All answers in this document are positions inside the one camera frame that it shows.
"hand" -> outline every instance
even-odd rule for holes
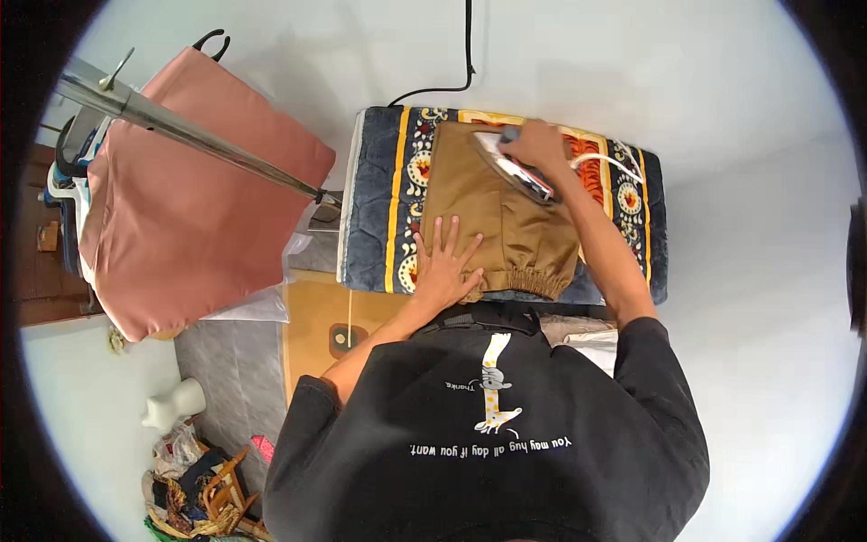
[[[525,164],[538,167],[546,175],[569,167],[564,156],[560,130],[545,121],[527,121],[521,127],[521,136],[510,143],[501,143],[499,150]]]
[[[427,255],[421,235],[413,235],[418,247],[419,272],[415,281],[415,294],[412,298],[414,310],[430,320],[463,299],[470,293],[482,278],[479,268],[465,281],[461,272],[470,258],[482,244],[482,234],[476,235],[473,243],[460,256],[454,255],[454,246],[458,241],[457,215],[452,217],[452,227],[448,232],[446,246],[442,246],[442,217],[433,222],[433,250]]]

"pink fabric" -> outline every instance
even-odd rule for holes
[[[274,445],[271,444],[271,441],[268,440],[263,434],[254,434],[250,437],[250,440],[253,441],[253,446],[256,447],[256,450],[262,455],[262,458],[265,460],[265,463],[271,464],[271,459],[274,457]]]
[[[142,94],[319,187],[335,153],[201,52],[186,48]],[[310,199],[115,121],[88,167],[79,251],[130,341],[177,329],[283,279],[281,252]]]

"clothes rack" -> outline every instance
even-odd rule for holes
[[[177,116],[126,85],[115,85],[118,72],[132,52],[130,50],[127,53],[111,75],[73,56],[61,73],[55,89],[56,93],[86,108],[153,130],[157,134],[203,153],[216,156],[281,186],[287,186],[323,206],[340,211],[342,202],[338,195],[306,184],[271,163],[246,152],[243,148],[232,145],[229,141]]]

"patterned cover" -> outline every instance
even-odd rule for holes
[[[354,290],[411,294],[416,252],[427,193],[427,170],[440,121],[519,125],[515,116],[445,108],[368,108],[355,122],[355,135],[341,216],[337,280]],[[573,155],[604,153],[631,167],[614,141],[576,128],[561,127]],[[646,180],[637,185],[617,167],[587,160],[578,172],[593,198],[614,221],[647,278],[657,304],[667,297],[668,243],[662,170],[655,154],[632,147]],[[583,254],[572,283],[556,300],[565,304],[604,304]],[[520,291],[487,292],[484,299],[548,302]]]

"black power cord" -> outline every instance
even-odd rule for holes
[[[470,35],[473,32],[473,0],[466,0],[466,84],[463,87],[455,87],[455,88],[421,88],[419,90],[414,90],[412,92],[407,92],[403,96],[398,98],[394,98],[391,103],[388,104],[389,107],[397,105],[397,102],[403,100],[404,98],[408,98],[411,95],[421,94],[423,92],[461,92],[463,90],[467,90],[470,88],[470,83],[473,81],[473,74],[476,73],[476,70],[473,68],[473,60],[470,55]]]

